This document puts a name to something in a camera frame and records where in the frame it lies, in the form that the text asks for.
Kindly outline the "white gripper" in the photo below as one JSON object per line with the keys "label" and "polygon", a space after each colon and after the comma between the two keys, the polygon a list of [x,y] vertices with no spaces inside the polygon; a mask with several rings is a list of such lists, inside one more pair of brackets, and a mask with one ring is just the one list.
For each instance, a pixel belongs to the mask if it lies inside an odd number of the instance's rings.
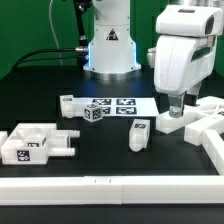
{"label": "white gripper", "polygon": [[154,84],[168,94],[169,115],[183,116],[186,104],[195,104],[201,81],[213,70],[217,36],[223,30],[218,7],[168,5],[157,17]]}

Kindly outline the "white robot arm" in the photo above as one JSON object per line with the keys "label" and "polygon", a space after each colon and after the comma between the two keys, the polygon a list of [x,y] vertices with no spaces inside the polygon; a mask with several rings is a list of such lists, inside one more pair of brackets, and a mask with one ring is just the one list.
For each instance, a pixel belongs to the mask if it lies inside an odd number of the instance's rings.
{"label": "white robot arm", "polygon": [[157,17],[154,84],[168,96],[174,118],[183,115],[187,95],[196,103],[201,82],[212,73],[223,9],[224,0],[177,0]]}

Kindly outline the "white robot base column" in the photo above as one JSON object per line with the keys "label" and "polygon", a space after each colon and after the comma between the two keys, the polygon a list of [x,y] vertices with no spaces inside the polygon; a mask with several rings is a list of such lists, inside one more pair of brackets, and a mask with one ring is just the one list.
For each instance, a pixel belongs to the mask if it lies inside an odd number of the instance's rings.
{"label": "white robot base column", "polygon": [[134,76],[141,65],[130,35],[130,0],[93,0],[94,36],[83,69],[101,80]]}

